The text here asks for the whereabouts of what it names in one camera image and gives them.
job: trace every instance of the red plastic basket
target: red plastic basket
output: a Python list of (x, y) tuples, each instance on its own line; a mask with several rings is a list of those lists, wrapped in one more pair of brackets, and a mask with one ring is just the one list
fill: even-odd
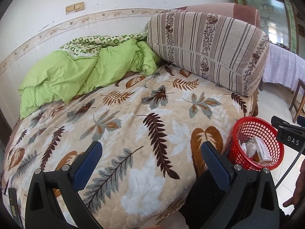
[(261, 166), (248, 158), (240, 148), (240, 143), (248, 141), (254, 136), (262, 138), (272, 157), (269, 169), (275, 169), (284, 158), (284, 145), (276, 140), (277, 130), (268, 122), (256, 117), (243, 117), (233, 127), (231, 148), (228, 158), (233, 164), (240, 164), (247, 170), (261, 170)]

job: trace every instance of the light switch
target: light switch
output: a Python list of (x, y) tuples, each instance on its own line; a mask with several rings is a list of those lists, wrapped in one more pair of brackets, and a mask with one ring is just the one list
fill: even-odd
[(74, 8), (74, 4), (73, 5), (69, 5), (69, 6), (66, 6), (66, 15), (67, 14), (70, 14), (72, 12), (74, 12), (75, 8)]
[(76, 3), (74, 5), (75, 5), (75, 12), (82, 11), (85, 9), (84, 2)]

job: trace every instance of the chair leg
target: chair leg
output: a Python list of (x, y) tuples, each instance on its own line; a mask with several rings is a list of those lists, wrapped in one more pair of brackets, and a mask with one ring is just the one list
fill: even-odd
[(263, 82), (263, 79), (262, 79), (262, 80), (260, 80), (260, 85), (259, 85), (260, 91), (263, 91), (264, 86), (265, 86), (265, 83)]
[(296, 119), (297, 119), (298, 116), (301, 114), (304, 105), (305, 105), (305, 94), (303, 95), (302, 101), (301, 101), (301, 103), (300, 103), (300, 107), (299, 107), (298, 111), (296, 112), (296, 115), (295, 115), (295, 117), (294, 117), (294, 119), (293, 119), (293, 123), (296, 122)]
[(298, 93), (299, 93), (299, 90), (300, 90), (300, 86), (301, 86), (300, 83), (298, 83), (298, 86), (297, 86), (296, 91), (295, 91), (295, 93), (294, 93), (294, 97), (293, 97), (293, 99), (292, 99), (292, 103), (291, 103), (291, 105), (290, 105), (289, 111), (291, 111), (292, 108), (293, 108), (293, 105), (294, 105), (294, 103), (295, 103), (295, 101), (296, 101), (296, 98), (297, 98)]

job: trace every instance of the black cable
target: black cable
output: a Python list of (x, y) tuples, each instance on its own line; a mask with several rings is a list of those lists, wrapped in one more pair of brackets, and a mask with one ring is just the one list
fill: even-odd
[(292, 164), (289, 166), (288, 170), (285, 172), (285, 174), (282, 176), (282, 178), (279, 180), (279, 182), (276, 184), (275, 188), (278, 188), (278, 186), (281, 184), (281, 182), (285, 179), (285, 177), (288, 175), (288, 173), (291, 171), (295, 163), (298, 161), (300, 156), (302, 155), (303, 151), (305, 150), (305, 142), (301, 148), (301, 150), (298, 152), (297, 156), (295, 157), (294, 161)]

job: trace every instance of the patterned quilt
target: patterned quilt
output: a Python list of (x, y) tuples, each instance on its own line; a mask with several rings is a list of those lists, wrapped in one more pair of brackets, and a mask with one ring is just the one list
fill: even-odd
[[(97, 140), (103, 155), (79, 194), (107, 229), (144, 228), (177, 211), (205, 164), (200, 145), (227, 149), (235, 122), (251, 114), (253, 96), (244, 98), (184, 69), (165, 65), (152, 76), (140, 74), (76, 97), (68, 106), (42, 106), (16, 129), (7, 147), (1, 179), (17, 189), (24, 225), (33, 172), (71, 164)], [(74, 224), (59, 190), (66, 220)]]

